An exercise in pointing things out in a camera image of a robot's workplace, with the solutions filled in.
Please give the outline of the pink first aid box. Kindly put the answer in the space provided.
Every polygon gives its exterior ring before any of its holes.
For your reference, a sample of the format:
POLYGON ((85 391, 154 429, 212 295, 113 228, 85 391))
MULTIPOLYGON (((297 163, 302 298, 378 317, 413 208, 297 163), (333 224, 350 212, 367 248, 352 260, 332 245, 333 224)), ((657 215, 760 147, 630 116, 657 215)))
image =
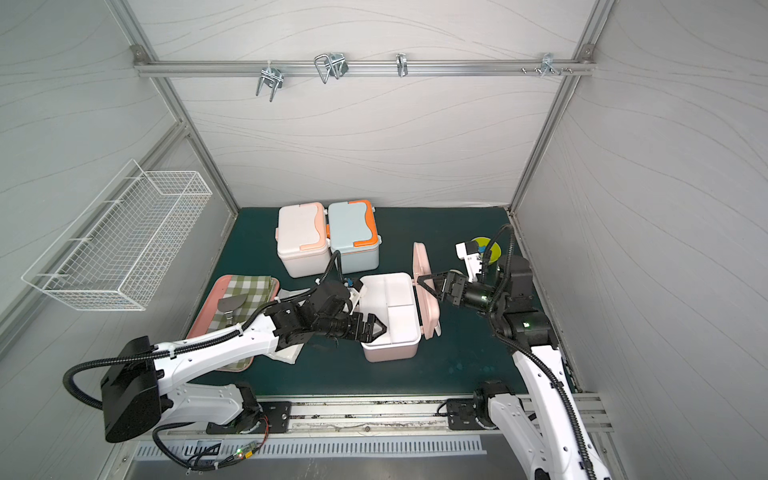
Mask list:
POLYGON ((413 273, 367 275, 361 278, 366 293, 359 310, 375 315, 386 332, 362 345, 366 360, 381 363, 405 360, 417 354, 421 340, 442 334, 438 300, 417 281, 432 273, 426 246, 413 246, 413 273))

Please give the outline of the gauze packet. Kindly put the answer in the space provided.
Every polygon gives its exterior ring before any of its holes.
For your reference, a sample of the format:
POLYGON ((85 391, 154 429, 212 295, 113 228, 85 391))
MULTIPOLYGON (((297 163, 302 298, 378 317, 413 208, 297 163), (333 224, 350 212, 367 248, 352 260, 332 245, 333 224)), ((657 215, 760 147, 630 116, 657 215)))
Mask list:
POLYGON ((304 293, 306 293, 308 291, 309 291, 308 288, 300 289, 300 290, 294 290, 294 291, 286 290, 286 289, 281 288, 279 290, 278 294, 276 295, 276 299, 278 299, 279 301, 285 301, 288 298, 292 298, 292 297, 295 297, 297 295, 302 295, 302 294, 304 294, 304 293))
POLYGON ((302 348, 303 344, 292 345, 282 350, 269 353, 267 354, 267 357, 274 361, 294 365, 298 360, 302 348))

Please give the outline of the blue box orange handle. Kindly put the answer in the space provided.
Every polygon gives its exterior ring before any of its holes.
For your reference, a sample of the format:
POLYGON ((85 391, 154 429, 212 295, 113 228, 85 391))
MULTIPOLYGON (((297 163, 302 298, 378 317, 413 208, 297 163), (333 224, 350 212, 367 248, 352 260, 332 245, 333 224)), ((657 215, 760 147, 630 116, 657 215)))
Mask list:
POLYGON ((328 206, 330 248, 339 252, 345 274, 379 267, 381 237, 374 212, 369 200, 336 202, 328 206))

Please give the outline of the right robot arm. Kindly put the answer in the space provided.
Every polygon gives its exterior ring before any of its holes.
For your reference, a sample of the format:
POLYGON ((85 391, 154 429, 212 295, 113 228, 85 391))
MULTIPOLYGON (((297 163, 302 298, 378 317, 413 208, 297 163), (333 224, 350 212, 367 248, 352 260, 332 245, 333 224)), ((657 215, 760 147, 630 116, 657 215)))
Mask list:
POLYGON ((551 321, 533 304, 533 272, 517 255, 501 258, 493 284, 457 271, 420 275, 417 283, 439 301, 477 311, 511 353, 534 406, 500 382, 475 392, 476 423, 500 431, 530 479, 608 479, 611 473, 587 433, 566 380, 551 321))

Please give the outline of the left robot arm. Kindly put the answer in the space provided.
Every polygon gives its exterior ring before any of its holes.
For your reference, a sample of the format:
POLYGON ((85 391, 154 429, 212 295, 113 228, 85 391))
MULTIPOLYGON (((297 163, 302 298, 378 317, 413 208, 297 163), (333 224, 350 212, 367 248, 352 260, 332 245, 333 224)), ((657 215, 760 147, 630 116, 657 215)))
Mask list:
POLYGON ((129 341, 120 355, 69 368, 66 391, 101 411, 104 436, 121 443, 161 424, 241 423, 255 398, 245 387, 192 385, 192 380, 230 363, 303 345, 319 335, 368 344, 388 328, 357 305, 367 292, 361 281, 324 280, 317 286, 253 312, 246 321, 192 339, 153 344, 129 341))

